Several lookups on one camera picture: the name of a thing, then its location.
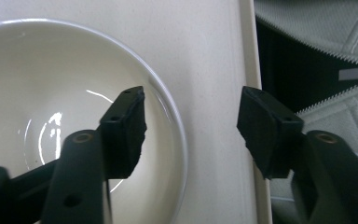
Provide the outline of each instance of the bowl rim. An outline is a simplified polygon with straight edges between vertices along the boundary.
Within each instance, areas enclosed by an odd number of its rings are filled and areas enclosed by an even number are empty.
[[[170,91],[167,89],[166,85],[163,83],[163,81],[160,79],[157,73],[133,49],[123,44],[122,42],[118,41],[116,38],[112,37],[111,35],[108,35],[102,31],[93,28],[89,28],[86,25],[82,25],[80,23],[73,22],[73,21],[65,21],[65,20],[57,20],[57,19],[49,19],[49,18],[25,18],[25,19],[0,21],[0,27],[12,23],[19,24],[19,23],[26,23],[26,22],[27,23],[43,22],[43,23],[56,24],[62,26],[69,26],[71,28],[76,28],[81,31],[89,32],[91,34],[97,35],[122,48],[124,51],[129,53],[134,60],[140,63],[141,66],[143,66],[147,70],[147,72],[149,73],[149,77],[151,77],[153,80],[153,83],[157,84],[154,85],[154,88],[158,89],[159,96],[161,96],[164,99],[164,101],[167,103],[165,104],[165,106],[167,106],[171,111],[172,120],[175,122],[176,127],[178,129],[177,131],[180,135],[180,143],[181,143],[182,157],[183,157],[183,172],[181,176],[182,186],[180,186],[179,200],[176,204],[176,208],[171,219],[171,223],[173,223],[179,214],[180,208],[183,204],[183,199],[185,197],[187,172],[188,172],[188,144],[187,144],[186,132],[185,132],[184,124],[182,122],[182,118],[179,114],[179,110],[176,106],[176,103],[174,102],[172,95]]]

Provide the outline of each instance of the white bowl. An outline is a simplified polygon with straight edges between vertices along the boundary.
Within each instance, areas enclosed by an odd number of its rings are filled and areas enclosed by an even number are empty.
[[[0,166],[14,177],[57,159],[67,135],[95,129],[120,92],[140,85],[148,129],[132,176],[111,181],[114,222],[172,222],[187,169],[172,97],[133,51],[89,28],[44,19],[0,22]]]

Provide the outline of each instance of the white table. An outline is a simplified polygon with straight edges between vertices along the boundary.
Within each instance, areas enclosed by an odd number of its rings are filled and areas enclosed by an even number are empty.
[[[251,0],[0,0],[0,21],[21,18],[73,21],[111,35],[165,82],[189,143],[177,223],[269,221],[266,184],[255,178],[236,129],[241,86],[259,86]]]

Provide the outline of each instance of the white surface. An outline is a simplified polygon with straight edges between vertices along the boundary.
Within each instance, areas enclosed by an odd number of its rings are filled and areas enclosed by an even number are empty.
[[[185,132],[166,88],[138,59],[84,27],[0,22],[0,166],[14,177],[58,159],[63,139],[96,129],[122,91],[143,86],[146,139],[130,178],[110,181],[113,219],[170,223],[186,182]]]
[[[167,85],[189,143],[177,223],[256,223],[252,160],[236,130],[245,84],[239,1],[0,1],[0,21],[44,17],[117,38]]]

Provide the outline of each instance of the zipper teeth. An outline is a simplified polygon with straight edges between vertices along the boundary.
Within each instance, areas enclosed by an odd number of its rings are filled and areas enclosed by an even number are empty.
[[[315,49],[317,51],[320,51],[321,53],[324,53],[324,54],[327,54],[329,56],[332,56],[334,58],[338,58],[340,60],[343,60],[345,62],[348,62],[348,63],[355,63],[358,65],[358,58],[354,58],[354,57],[351,57],[350,55],[346,55],[346,54],[343,54],[343,53],[337,53],[337,52],[333,52],[331,50],[328,50],[328,49],[324,49],[322,47],[319,47],[319,46],[315,46],[315,45],[312,45],[310,43],[307,43],[305,42],[304,40],[301,40],[299,39],[298,37],[296,37],[295,35],[291,35],[289,33],[287,33],[286,31],[284,31],[283,29],[281,29],[280,27],[278,27],[277,25],[275,25],[274,23],[268,21],[266,18],[260,16],[260,15],[255,15],[262,23],[266,24],[267,26],[269,26],[270,28],[276,30],[277,32],[279,33],[282,33],[292,39],[294,39],[295,41],[311,48],[311,49]]]
[[[319,103],[316,103],[315,105],[311,105],[305,109],[302,109],[300,111],[298,111],[296,113],[296,115],[298,115],[299,117],[301,116],[304,116],[305,114],[309,113],[311,110],[316,110],[316,109],[319,109],[321,107],[324,107],[326,105],[330,105],[330,104],[333,104],[334,102],[336,102],[337,100],[341,99],[341,98],[344,98],[344,97],[347,97],[348,95],[351,95],[351,94],[354,94],[358,92],[358,84],[353,86],[353,87],[350,87],[349,89],[345,90],[345,91],[341,91],[333,96],[330,96],[329,98],[327,99],[324,99],[322,100],[321,102]]]

